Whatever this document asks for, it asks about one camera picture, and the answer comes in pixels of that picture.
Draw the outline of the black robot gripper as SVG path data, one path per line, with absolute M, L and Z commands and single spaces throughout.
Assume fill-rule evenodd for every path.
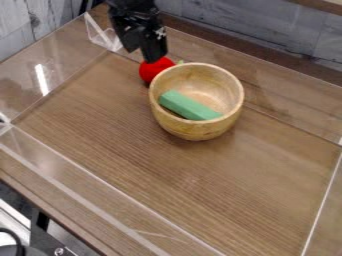
M 108 17 L 124 49 L 134 52 L 139 48 L 147 63 L 155 63 L 169 52 L 167 33 L 159 18 L 161 10 L 155 0 L 106 0 Z

